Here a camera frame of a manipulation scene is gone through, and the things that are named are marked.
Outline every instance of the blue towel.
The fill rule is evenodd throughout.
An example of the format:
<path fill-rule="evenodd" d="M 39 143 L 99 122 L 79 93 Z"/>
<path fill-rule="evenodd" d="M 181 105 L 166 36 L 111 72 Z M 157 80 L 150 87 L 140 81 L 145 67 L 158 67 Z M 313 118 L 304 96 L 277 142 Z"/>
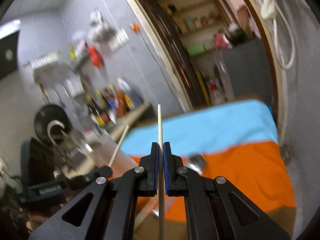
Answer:
<path fill-rule="evenodd" d="M 121 149 L 131 156 L 144 156 L 157 141 L 155 123 L 130 131 Z M 277 129 L 268 107 L 255 99 L 163 120 L 163 142 L 170 142 L 174 155 L 221 152 L 239 144 L 265 141 L 277 143 Z"/>

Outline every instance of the gray cabinet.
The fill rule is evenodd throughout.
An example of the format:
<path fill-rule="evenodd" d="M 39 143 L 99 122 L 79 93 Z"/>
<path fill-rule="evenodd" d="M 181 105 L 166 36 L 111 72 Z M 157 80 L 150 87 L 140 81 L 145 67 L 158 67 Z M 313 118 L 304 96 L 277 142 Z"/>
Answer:
<path fill-rule="evenodd" d="M 256 94 L 271 104 L 272 79 L 262 40 L 256 38 L 232 49 L 216 51 L 214 57 L 228 101 Z"/>

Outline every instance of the hanging utensil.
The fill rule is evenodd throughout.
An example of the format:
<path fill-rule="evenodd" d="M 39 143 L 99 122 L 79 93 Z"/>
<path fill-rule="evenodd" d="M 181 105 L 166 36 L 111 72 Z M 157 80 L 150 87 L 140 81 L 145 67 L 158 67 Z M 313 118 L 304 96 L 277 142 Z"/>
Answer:
<path fill-rule="evenodd" d="M 56 97 L 57 97 L 57 99 L 58 99 L 58 101 L 59 101 L 60 106 L 61 106 L 62 108 L 65 108 L 66 105 L 62 102 L 62 100 L 61 100 L 61 98 L 59 97 L 59 95 L 58 95 L 57 91 L 55 90 L 55 88 L 53 89 L 53 92 L 54 92 L 54 94 L 56 95 Z"/>
<path fill-rule="evenodd" d="M 51 100 L 48 92 L 44 90 L 42 83 L 38 82 L 38 85 L 39 85 L 40 90 L 42 92 L 42 100 L 43 100 L 44 104 L 45 105 L 52 104 L 52 100 Z"/>
<path fill-rule="evenodd" d="M 48 126 L 47 126 L 47 134 L 48 134 L 48 136 L 49 136 L 49 139 L 50 139 L 50 141 L 52 142 L 55 150 L 62 156 L 63 160 L 65 161 L 65 163 L 66 163 L 66 165 L 67 165 L 67 167 L 68 167 L 69 169 L 73 169 L 73 170 L 74 170 L 71 159 L 69 158 L 69 156 L 68 156 L 66 153 L 64 153 L 64 152 L 62 152 L 62 151 L 60 150 L 60 148 L 58 147 L 57 143 L 55 142 L 55 140 L 53 139 L 53 137 L 52 137 L 52 135 L 51 135 L 51 128 L 52 128 L 53 126 L 55 126 L 55 125 L 61 126 L 62 129 L 65 128 L 65 125 L 64 125 L 62 122 L 57 121 L 57 120 L 51 121 L 51 122 L 48 124 Z"/>
<path fill-rule="evenodd" d="M 49 138 L 47 127 L 53 120 L 57 120 L 64 124 L 63 131 L 69 133 L 72 130 L 72 125 L 68 118 L 68 115 L 64 109 L 58 105 L 46 105 L 43 106 L 36 114 L 34 127 L 38 139 L 47 146 L 52 146 L 51 139 Z M 51 129 L 51 137 L 60 143 L 63 140 L 61 129 L 53 127 Z"/>
<path fill-rule="evenodd" d="M 63 83 L 62 83 L 61 85 L 62 85 L 63 90 L 64 90 L 64 92 L 66 93 L 67 97 L 71 100 L 71 102 L 72 102 L 73 106 L 75 107 L 75 109 L 77 109 L 78 107 L 76 106 L 76 103 L 73 101 L 73 99 L 72 99 L 71 96 L 69 95 L 69 93 L 68 93 L 68 91 L 67 91 L 67 88 L 65 87 L 65 85 L 64 85 Z M 74 115 L 76 118 L 78 118 L 78 115 L 77 115 L 77 114 L 75 114 L 74 112 L 72 112 L 72 113 L 73 113 L 73 115 Z"/>

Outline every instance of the white cable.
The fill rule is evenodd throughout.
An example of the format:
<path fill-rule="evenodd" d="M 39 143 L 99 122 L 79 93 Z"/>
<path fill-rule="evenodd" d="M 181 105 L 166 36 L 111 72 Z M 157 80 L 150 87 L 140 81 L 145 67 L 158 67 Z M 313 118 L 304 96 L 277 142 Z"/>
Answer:
<path fill-rule="evenodd" d="M 278 11 L 282 21 L 284 22 L 285 27 L 287 28 L 288 32 L 289 32 L 289 36 L 290 36 L 290 42 L 291 42 L 291 46 L 292 46 L 292 53 L 291 53 L 291 57 L 290 60 L 288 61 L 288 63 L 284 62 L 284 57 L 283 57 L 283 53 L 282 53 L 282 49 L 278 44 L 278 28 L 277 28 L 277 22 L 276 19 L 273 19 L 273 28 L 274 28 L 274 46 L 275 46 L 275 51 L 276 51 L 276 58 L 279 62 L 279 66 L 284 69 L 284 70 L 289 70 L 292 66 L 293 66 L 293 62 L 294 62 L 294 58 L 295 58 L 295 54 L 296 54 L 296 47 L 295 47 L 295 43 L 294 43 L 294 38 L 293 38 L 293 33 L 292 30 L 290 28 L 290 25 L 287 21 L 287 19 L 285 18 L 284 14 L 282 13 L 281 9 L 279 8 L 279 6 L 276 3 L 276 0 L 272 0 L 272 2 L 274 3 L 276 10 Z"/>

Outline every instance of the black pan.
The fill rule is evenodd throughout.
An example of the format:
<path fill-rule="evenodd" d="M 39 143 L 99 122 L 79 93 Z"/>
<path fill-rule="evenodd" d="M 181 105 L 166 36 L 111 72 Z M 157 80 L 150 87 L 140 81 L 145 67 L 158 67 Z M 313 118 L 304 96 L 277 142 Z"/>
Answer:
<path fill-rule="evenodd" d="M 69 133 L 72 129 L 72 125 L 67 116 L 67 113 L 60 106 L 43 106 L 36 114 L 34 126 L 39 141 L 41 141 L 47 146 L 52 146 L 52 142 L 50 141 L 49 135 L 47 133 L 47 127 L 48 124 L 53 120 L 60 121 L 65 126 L 64 129 L 62 129 L 62 127 L 58 125 L 53 126 L 51 129 L 51 134 L 53 135 L 53 138 L 55 136 L 62 136 L 61 130 L 63 130 L 65 133 Z M 59 143 L 62 141 L 62 139 L 55 139 L 55 141 L 56 143 Z"/>

